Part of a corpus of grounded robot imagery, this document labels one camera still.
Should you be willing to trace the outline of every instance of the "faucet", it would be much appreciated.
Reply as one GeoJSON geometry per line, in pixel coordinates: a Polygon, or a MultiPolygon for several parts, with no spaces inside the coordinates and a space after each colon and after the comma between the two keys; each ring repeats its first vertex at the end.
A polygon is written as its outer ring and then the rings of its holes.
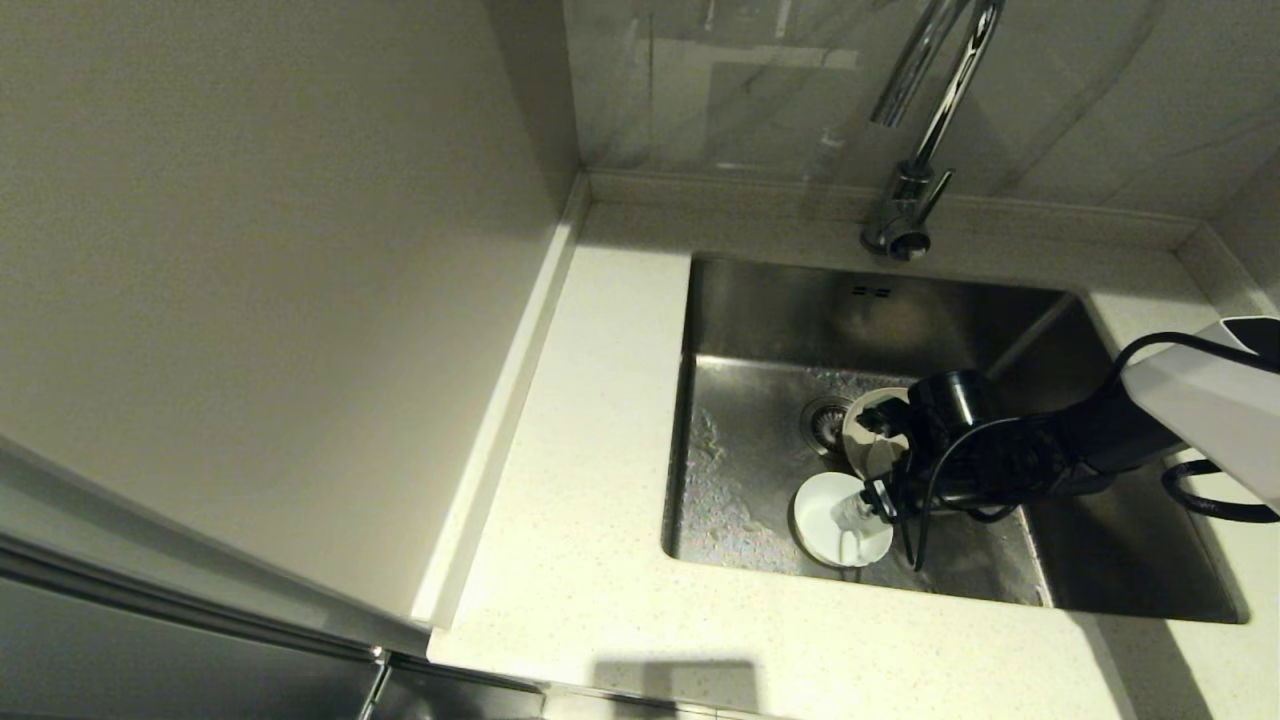
{"type": "Polygon", "coordinates": [[[946,170],[933,188],[928,190],[933,179],[931,163],[956,108],[969,88],[969,82],[978,70],[978,63],[991,44],[1005,0],[932,0],[915,24],[911,40],[902,49],[893,76],[884,86],[876,111],[872,113],[872,122],[897,127],[934,55],[970,1],[974,3],[974,10],[969,38],[960,51],[955,69],[951,70],[951,81],[937,110],[933,111],[933,120],[916,145],[915,154],[897,164],[870,222],[863,227],[863,246],[876,255],[906,261],[929,251],[932,241],[924,220],[955,174],[955,169],[946,170]]]}

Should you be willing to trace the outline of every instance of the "faucet spout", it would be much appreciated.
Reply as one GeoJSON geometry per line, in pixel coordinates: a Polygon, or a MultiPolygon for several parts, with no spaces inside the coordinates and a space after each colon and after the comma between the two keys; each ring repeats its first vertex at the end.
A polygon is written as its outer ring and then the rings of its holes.
{"type": "MultiPolygon", "coordinates": [[[[901,122],[934,56],[960,13],[970,3],[975,3],[975,6],[969,36],[951,70],[951,79],[942,94],[942,100],[933,111],[933,118],[920,137],[915,152],[899,163],[874,217],[863,228],[863,246],[876,255],[913,260],[928,252],[932,241],[924,228],[924,219],[945,187],[945,183],[940,183],[929,193],[928,202],[923,200],[924,188],[933,178],[933,156],[951,126],[956,108],[969,90],[978,64],[991,45],[1005,0],[932,0],[915,24],[911,38],[902,49],[893,74],[872,113],[872,120],[883,126],[896,127],[901,122]]],[[[950,179],[951,173],[952,170],[947,170],[946,179],[950,179]]]]}

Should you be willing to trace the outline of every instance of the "speckled countertop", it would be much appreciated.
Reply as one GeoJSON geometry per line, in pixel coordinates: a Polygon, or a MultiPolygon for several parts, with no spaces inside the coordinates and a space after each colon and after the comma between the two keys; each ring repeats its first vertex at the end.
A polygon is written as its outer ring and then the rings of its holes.
{"type": "MultiPolygon", "coordinates": [[[[1243,625],[1114,618],[695,565],[660,544],[690,255],[1079,293],[1112,346],[1216,313],[1171,252],[598,204],[466,593],[429,657],[796,719],[1276,717],[1280,528],[1213,521],[1243,625]]],[[[1244,493],[1217,489],[1219,497],[1244,493]]]]}

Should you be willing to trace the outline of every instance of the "faucet handle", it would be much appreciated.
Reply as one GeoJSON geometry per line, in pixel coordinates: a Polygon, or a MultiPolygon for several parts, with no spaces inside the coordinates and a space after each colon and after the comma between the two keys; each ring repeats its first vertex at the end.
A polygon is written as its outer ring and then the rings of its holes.
{"type": "Polygon", "coordinates": [[[919,225],[924,224],[924,220],[928,219],[929,213],[933,211],[933,206],[937,205],[938,199],[942,197],[942,191],[947,188],[947,184],[951,183],[951,177],[955,174],[956,174],[955,168],[947,168],[947,170],[942,173],[942,177],[938,178],[938,182],[933,183],[933,190],[929,191],[929,197],[924,200],[924,206],[920,208],[920,214],[916,215],[915,218],[916,224],[919,225]]]}

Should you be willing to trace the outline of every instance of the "wet sink surface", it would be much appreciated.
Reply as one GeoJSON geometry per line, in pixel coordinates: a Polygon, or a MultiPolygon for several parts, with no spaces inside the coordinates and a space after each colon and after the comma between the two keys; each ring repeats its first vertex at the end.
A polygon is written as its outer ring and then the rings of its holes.
{"type": "Polygon", "coordinates": [[[1158,466],[991,525],[936,515],[922,573],[900,533],[887,557],[858,570],[822,565],[794,539],[800,484],[849,471],[815,450],[819,398],[975,368],[1014,415],[1083,398],[1108,364],[1069,293],[695,259],[664,548],[692,562],[1021,605],[1240,621],[1206,528],[1164,495],[1158,466]]]}

